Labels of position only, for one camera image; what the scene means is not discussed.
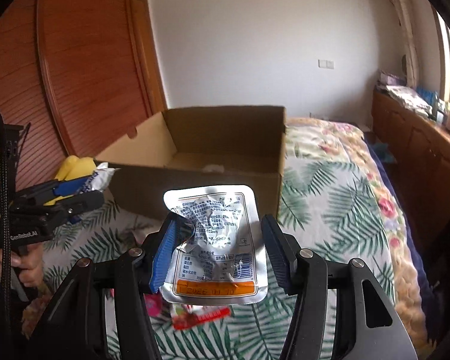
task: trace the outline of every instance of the floral bedspread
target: floral bedspread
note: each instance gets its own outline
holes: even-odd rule
[[[314,119],[292,120],[286,139],[278,218],[283,230],[324,258],[365,260],[390,299],[395,300],[415,347],[426,343],[403,215],[381,183],[365,144],[360,144],[360,130]],[[46,245],[44,254],[46,282],[54,291],[77,259],[90,257],[99,262],[117,258],[159,226],[158,221],[121,210],[109,197],[101,209],[86,214],[80,223],[55,230],[55,238]],[[162,313],[151,319],[162,357],[279,359],[295,297],[288,297],[277,286],[270,264],[268,267],[266,298],[257,304],[232,306],[231,316],[225,319],[176,331],[164,306]],[[333,344],[336,299],[332,291],[328,300],[323,359],[331,356]],[[113,291],[107,294],[106,312],[109,350],[118,359]]]
[[[322,152],[310,151],[310,143],[305,138],[310,129],[321,131],[317,145]],[[336,144],[330,144],[330,139],[338,139],[343,152],[337,150]],[[425,314],[421,309],[420,289],[417,272],[413,266],[410,250],[407,246],[407,229],[404,214],[395,198],[385,187],[377,165],[373,161],[368,147],[363,140],[363,132],[357,127],[346,123],[334,123],[313,118],[293,118],[287,123],[286,134],[287,156],[307,158],[326,158],[334,161],[351,161],[367,176],[373,194],[380,206],[386,236],[390,246],[391,261],[395,283],[395,309],[400,316],[419,357],[426,357],[433,350],[428,342],[425,328]]]

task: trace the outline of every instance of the white wall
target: white wall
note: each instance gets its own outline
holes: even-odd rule
[[[169,107],[279,104],[363,123],[378,69],[401,73],[388,0],[149,2]]]
[[[420,86],[440,93],[440,49],[432,7],[428,0],[410,2],[413,12],[413,37],[420,64]]]

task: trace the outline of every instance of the cardboard box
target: cardboard box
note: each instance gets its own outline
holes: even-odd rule
[[[276,215],[284,162],[285,109],[274,106],[176,108],[158,113],[96,156],[120,168],[110,190],[125,210],[164,219],[168,190],[244,184],[260,217]],[[209,164],[223,173],[207,173]]]

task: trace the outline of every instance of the metal screw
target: metal screw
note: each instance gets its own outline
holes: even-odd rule
[[[365,263],[362,259],[353,259],[352,265],[356,268],[363,268],[365,266]]]
[[[80,260],[77,261],[77,265],[80,268],[84,268],[86,266],[89,266],[90,262],[91,262],[91,260],[89,258],[83,257],[83,258],[81,258]]]
[[[142,249],[140,247],[132,247],[129,251],[128,254],[132,257],[138,257],[142,254]]]
[[[310,249],[301,249],[300,256],[305,259],[311,259],[313,257],[313,252]]]

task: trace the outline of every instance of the wooden door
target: wooden door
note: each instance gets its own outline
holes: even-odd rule
[[[450,159],[442,155],[430,177],[430,199],[427,231],[422,234],[425,247],[432,244],[450,220]]]
[[[14,0],[0,18],[0,112],[5,123],[31,123],[17,190],[53,178],[65,159],[43,90],[35,13],[36,0]]]
[[[38,0],[38,53],[69,154],[94,156],[152,113],[130,0]]]
[[[148,0],[131,0],[131,5],[133,28],[135,30],[143,80],[147,87],[151,111],[153,114],[156,114],[167,109],[167,103],[165,101],[162,78],[158,67]]]
[[[406,110],[390,110],[388,117],[388,141],[390,152],[394,155],[397,162],[401,164],[404,160],[407,144],[410,139],[410,123],[404,117]]]
[[[388,117],[390,116],[387,106],[387,97],[374,92],[372,101],[373,132],[382,141],[388,142]]]
[[[401,182],[418,223],[428,221],[433,207],[430,180],[439,157],[427,133],[420,126],[413,126],[404,152]]]

